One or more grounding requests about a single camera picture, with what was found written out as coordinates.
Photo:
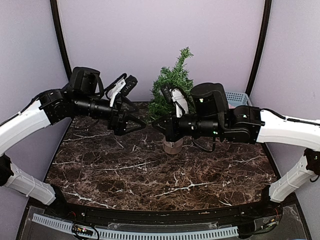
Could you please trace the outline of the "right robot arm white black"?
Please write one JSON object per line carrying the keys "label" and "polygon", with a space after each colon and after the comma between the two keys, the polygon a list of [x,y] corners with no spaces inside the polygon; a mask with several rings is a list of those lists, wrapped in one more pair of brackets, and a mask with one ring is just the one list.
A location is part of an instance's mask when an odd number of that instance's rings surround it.
{"label": "right robot arm white black", "polygon": [[305,182],[320,177],[320,121],[281,115],[268,108],[239,105],[230,108],[224,87],[205,82],[190,90],[195,113],[189,113],[188,97],[177,87],[162,88],[175,112],[152,122],[168,142],[185,136],[210,137],[221,142],[280,143],[304,147],[303,155],[283,177],[266,187],[266,195],[255,205],[255,213],[266,217],[285,198]]}

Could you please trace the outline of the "small green christmas tree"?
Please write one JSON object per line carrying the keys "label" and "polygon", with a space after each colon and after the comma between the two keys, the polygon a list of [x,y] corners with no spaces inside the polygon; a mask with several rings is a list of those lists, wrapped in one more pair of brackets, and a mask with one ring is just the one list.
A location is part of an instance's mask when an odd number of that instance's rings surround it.
{"label": "small green christmas tree", "polygon": [[[194,109],[189,97],[194,81],[189,78],[189,71],[185,69],[186,59],[192,56],[190,48],[185,47],[180,50],[172,68],[166,66],[161,68],[151,89],[152,98],[148,104],[148,120],[150,122],[166,116],[181,118]],[[166,102],[161,92],[163,86],[167,86],[171,91],[172,102],[170,104]]]}

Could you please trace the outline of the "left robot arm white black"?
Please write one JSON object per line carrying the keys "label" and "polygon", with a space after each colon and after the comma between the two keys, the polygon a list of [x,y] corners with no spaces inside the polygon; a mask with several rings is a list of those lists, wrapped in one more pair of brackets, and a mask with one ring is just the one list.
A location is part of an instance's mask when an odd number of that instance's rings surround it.
{"label": "left robot arm white black", "polygon": [[29,135],[76,116],[106,120],[114,135],[123,136],[142,130],[146,124],[133,116],[138,108],[127,95],[138,80],[123,73],[108,87],[104,87],[100,71],[75,67],[69,83],[62,88],[39,93],[21,111],[0,125],[0,184],[33,198],[60,218],[67,218],[70,206],[60,188],[44,183],[18,168],[6,151]]}

